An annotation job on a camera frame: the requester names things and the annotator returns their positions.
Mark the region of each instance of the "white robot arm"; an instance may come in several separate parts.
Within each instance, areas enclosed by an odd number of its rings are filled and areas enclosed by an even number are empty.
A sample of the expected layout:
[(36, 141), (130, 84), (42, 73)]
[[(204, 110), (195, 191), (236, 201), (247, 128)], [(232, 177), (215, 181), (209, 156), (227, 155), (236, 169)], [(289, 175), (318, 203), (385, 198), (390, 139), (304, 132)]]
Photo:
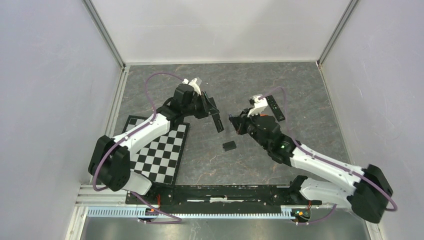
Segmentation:
[(142, 174), (130, 170), (130, 159), (135, 158), (141, 148), (182, 124), (184, 118), (188, 116), (197, 119), (212, 116), (218, 133), (224, 130), (213, 97), (208, 97), (205, 92), (200, 91), (200, 83), (201, 80), (198, 78), (190, 82), (185, 79), (175, 89), (174, 96), (157, 109), (157, 114), (146, 120), (149, 123), (146, 127), (137, 126), (113, 138), (100, 137), (91, 157), (88, 172), (94, 176), (105, 153), (119, 140), (124, 139), (106, 158), (100, 168), (98, 179), (112, 191), (124, 189), (141, 195), (146, 194), (152, 182)]
[(329, 181), (301, 176), (302, 183), (298, 189), (301, 198), (338, 204), (352, 209), (367, 221), (380, 221), (389, 201), (362, 178), (371, 180), (391, 196), (393, 190), (378, 167), (369, 165), (368, 168), (362, 168), (347, 164), (316, 152), (299, 141), (294, 142), (281, 132), (280, 125), (273, 116), (260, 115), (268, 106), (265, 98), (255, 95), (250, 103), (253, 107), (243, 110), (238, 116), (229, 117), (237, 134), (249, 134), (275, 162), (303, 169)]

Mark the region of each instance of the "small black object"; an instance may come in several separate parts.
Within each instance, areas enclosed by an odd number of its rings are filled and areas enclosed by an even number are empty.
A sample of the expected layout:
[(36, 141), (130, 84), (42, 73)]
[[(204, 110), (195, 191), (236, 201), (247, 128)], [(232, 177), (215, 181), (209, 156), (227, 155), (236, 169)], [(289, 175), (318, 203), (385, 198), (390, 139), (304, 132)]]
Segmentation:
[(291, 221), (294, 223), (307, 223), (311, 219), (310, 212), (305, 211), (304, 209), (292, 211), (290, 215), (294, 217)]
[(237, 148), (236, 143), (234, 141), (226, 142), (222, 145), (222, 147), (224, 148), (225, 152)]
[(269, 107), (271, 107), (272, 113), (274, 113), (274, 116), (277, 121), (281, 122), (286, 120), (286, 117), (283, 115), (283, 112), (281, 111), (274, 97), (272, 95), (269, 95), (265, 97), (265, 99), (268, 102)]
[[(216, 103), (213, 97), (208, 99), (209, 103), (212, 104), (214, 106), (214, 108), (216, 109)], [(224, 131), (224, 126), (223, 126), (223, 122), (221, 121), (221, 117), (219, 112), (216, 114), (212, 114), (212, 119), (213, 119), (213, 123), (215, 124), (216, 127), (216, 131), (218, 133)]]

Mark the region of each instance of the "white wall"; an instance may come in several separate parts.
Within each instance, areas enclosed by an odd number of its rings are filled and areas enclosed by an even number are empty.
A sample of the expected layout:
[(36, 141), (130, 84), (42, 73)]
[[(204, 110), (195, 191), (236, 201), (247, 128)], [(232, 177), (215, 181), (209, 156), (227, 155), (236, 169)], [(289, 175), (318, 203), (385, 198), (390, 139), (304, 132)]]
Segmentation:
[(323, 72), (352, 160), (382, 168), (399, 211), (387, 240), (424, 230), (424, 1), (363, 0)]
[(92, 0), (127, 63), (315, 61), (349, 0)]
[(0, 239), (64, 239), (119, 79), (80, 0), (0, 8)]

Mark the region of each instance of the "metal corner post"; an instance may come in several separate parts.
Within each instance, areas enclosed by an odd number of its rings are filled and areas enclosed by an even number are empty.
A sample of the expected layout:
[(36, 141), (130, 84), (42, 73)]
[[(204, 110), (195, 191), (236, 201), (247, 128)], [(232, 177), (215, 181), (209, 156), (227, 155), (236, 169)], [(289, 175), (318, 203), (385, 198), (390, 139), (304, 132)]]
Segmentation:
[(116, 85), (116, 92), (111, 104), (110, 114), (107, 119), (107, 126), (105, 130), (105, 135), (113, 137), (115, 132), (115, 125), (118, 120), (118, 113), (121, 107), (122, 97), (124, 95), (125, 85), (127, 84), (128, 73), (131, 66), (126, 66), (122, 69), (119, 82)]
[(109, 35), (108, 31), (106, 30), (105, 25), (102, 22), (102, 19), (99, 16), (99, 13), (97, 12), (92, 0), (82, 0), (82, 3), (87, 8), (88, 13), (90, 14), (91, 18), (93, 19), (94, 24), (96, 25), (98, 31), (100, 32), (101, 36), (103, 37), (104, 41), (106, 42), (107, 46), (109, 47), (110, 51), (113, 54), (113, 57), (115, 58), (116, 62), (121, 68), (125, 68), (125, 62), (122, 59), (121, 55), (118, 52), (117, 47), (115, 46), (114, 42), (112, 41), (111, 36)]
[(319, 56), (318, 61), (316, 61), (318, 67), (321, 67), (321, 65), (326, 60), (327, 56), (329, 55), (330, 50), (333, 48), (334, 43), (336, 42), (337, 38), (339, 37), (340, 33), (342, 32), (343, 28), (345, 27), (346, 23), (348, 22), (352, 12), (354, 11), (355, 7), (357, 6), (359, 0), (350, 0), (349, 4), (346, 7), (346, 10), (344, 10), (343, 15), (341, 16), (340, 20), (337, 23), (337, 26), (335, 27), (330, 39), (327, 42), (327, 45), (325, 45), (324, 50), (321, 53), (321, 56)]

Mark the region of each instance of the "checkerboard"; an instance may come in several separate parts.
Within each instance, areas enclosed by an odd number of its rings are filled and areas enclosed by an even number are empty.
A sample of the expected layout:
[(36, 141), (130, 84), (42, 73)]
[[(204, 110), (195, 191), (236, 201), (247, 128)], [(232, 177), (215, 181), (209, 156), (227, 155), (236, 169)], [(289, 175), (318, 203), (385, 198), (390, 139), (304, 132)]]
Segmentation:
[[(123, 133), (135, 128), (146, 119), (130, 115)], [(189, 123), (183, 123), (144, 146), (137, 152), (138, 157), (131, 159), (131, 171), (142, 174), (153, 182), (174, 185), (188, 131)]]

